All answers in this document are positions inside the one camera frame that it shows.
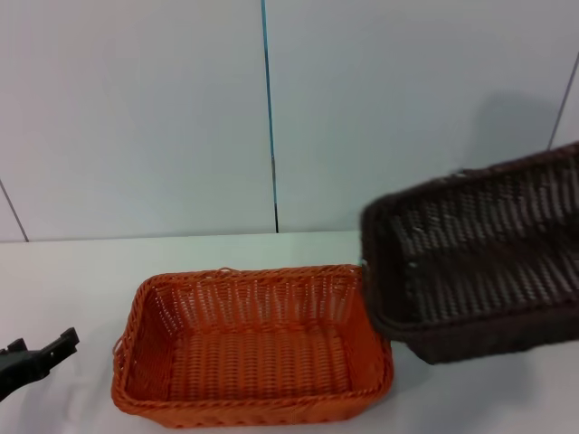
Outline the orange woven plastic basket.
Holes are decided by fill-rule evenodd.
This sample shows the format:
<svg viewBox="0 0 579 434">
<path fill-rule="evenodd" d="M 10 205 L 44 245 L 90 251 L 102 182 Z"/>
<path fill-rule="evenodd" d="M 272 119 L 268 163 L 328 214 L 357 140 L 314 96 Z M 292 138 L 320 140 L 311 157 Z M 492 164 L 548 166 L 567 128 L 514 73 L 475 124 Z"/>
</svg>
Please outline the orange woven plastic basket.
<svg viewBox="0 0 579 434">
<path fill-rule="evenodd" d="M 111 398 L 168 428 L 347 420 L 394 378 L 355 265 L 160 274 L 133 299 Z"/>
</svg>

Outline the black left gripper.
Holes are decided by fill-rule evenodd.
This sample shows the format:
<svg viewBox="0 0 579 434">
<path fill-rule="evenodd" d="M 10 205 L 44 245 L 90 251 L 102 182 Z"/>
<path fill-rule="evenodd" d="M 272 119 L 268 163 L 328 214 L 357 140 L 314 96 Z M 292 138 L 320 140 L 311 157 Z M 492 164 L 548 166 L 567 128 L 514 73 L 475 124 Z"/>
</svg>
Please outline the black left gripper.
<svg viewBox="0 0 579 434">
<path fill-rule="evenodd" d="M 62 362 L 77 352 L 80 342 L 74 327 L 69 327 L 56 340 L 41 351 L 26 351 L 23 338 L 18 338 L 6 348 L 0 348 L 0 401 L 50 373 L 44 362 Z"/>
</svg>

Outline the dark brown woven plastic basket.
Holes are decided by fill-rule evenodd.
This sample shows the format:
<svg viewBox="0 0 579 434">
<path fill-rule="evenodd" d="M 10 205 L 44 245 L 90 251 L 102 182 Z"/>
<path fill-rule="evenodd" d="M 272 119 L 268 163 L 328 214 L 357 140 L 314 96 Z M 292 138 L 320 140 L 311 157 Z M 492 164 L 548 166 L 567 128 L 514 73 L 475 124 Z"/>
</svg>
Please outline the dark brown woven plastic basket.
<svg viewBox="0 0 579 434">
<path fill-rule="evenodd" d="M 579 340 L 579 141 L 368 204 L 374 329 L 426 363 Z"/>
</svg>

